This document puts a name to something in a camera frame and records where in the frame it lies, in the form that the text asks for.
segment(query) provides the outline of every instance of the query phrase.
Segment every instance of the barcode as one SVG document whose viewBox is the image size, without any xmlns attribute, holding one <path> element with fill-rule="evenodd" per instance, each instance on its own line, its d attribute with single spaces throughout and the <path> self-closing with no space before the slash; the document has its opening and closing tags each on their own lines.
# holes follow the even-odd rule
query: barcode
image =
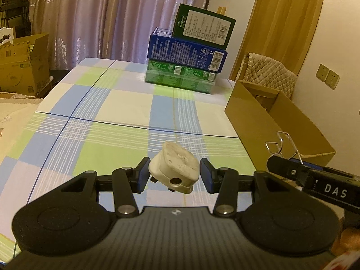
<svg viewBox="0 0 360 270">
<path fill-rule="evenodd" d="M 216 74 L 215 74 L 215 73 L 210 73 L 210 74 L 209 74 L 209 78 L 208 78 L 208 80 L 209 80 L 209 81 L 214 81 L 215 76 L 216 76 Z"/>
<path fill-rule="evenodd" d="M 227 34 L 227 26 L 226 25 L 222 25 L 220 27 L 220 31 L 219 31 L 219 34 L 218 34 L 218 38 L 220 39 L 225 39 L 225 36 Z"/>
<path fill-rule="evenodd" d="M 181 69 L 182 69 L 181 66 L 175 66 L 174 74 L 180 75 L 181 74 Z"/>
<path fill-rule="evenodd" d="M 215 51 L 214 56 L 212 57 L 211 64 L 210 64 L 210 70 L 211 71 L 219 71 L 221 61 L 223 60 L 224 54 Z"/>
</svg>

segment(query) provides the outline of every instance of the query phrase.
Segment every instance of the white power plug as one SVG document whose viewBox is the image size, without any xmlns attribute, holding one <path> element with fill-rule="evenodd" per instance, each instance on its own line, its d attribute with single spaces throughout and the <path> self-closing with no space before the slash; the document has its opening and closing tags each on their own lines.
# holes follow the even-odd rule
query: white power plug
<svg viewBox="0 0 360 270">
<path fill-rule="evenodd" d="M 164 142 L 162 150 L 150 161 L 151 175 L 177 192 L 190 194 L 199 179 L 200 165 L 191 152 L 174 142 Z"/>
</svg>

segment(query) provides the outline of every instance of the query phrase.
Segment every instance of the wooden door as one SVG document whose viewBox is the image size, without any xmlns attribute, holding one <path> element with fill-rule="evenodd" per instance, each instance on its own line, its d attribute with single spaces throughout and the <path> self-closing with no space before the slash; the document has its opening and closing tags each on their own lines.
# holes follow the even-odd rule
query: wooden door
<svg viewBox="0 0 360 270">
<path fill-rule="evenodd" d="M 299 74 L 319 20 L 323 0 L 255 0 L 230 78 L 246 52 L 272 57 Z"/>
</svg>

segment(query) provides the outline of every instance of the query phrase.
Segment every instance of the wall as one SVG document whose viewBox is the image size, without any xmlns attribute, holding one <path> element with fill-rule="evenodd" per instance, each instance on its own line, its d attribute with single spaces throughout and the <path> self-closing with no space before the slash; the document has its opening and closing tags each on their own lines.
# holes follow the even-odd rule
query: wall
<svg viewBox="0 0 360 270">
<path fill-rule="evenodd" d="M 216 12 L 219 6 L 227 7 L 226 16 L 236 19 L 235 28 L 227 47 L 227 59 L 219 76 L 229 78 L 239 52 L 255 0 L 210 0 L 208 9 Z"/>
<path fill-rule="evenodd" d="M 320 64 L 340 75 L 335 90 Z M 293 101 L 337 151 L 329 166 L 360 175 L 360 0 L 324 0 Z"/>
</svg>

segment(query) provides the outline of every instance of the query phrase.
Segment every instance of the quilted chair cover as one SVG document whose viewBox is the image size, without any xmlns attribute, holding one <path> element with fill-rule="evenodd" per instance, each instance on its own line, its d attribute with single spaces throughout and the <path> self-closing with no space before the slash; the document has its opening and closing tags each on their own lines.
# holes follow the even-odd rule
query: quilted chair cover
<svg viewBox="0 0 360 270">
<path fill-rule="evenodd" d="M 244 63 L 247 58 L 249 62 L 246 65 Z M 246 68 L 244 78 L 239 78 L 243 68 Z M 287 98 L 291 98 L 296 83 L 296 75 L 286 69 L 282 63 L 254 53 L 247 53 L 244 56 L 236 77 L 236 80 L 239 79 L 280 90 Z"/>
</svg>

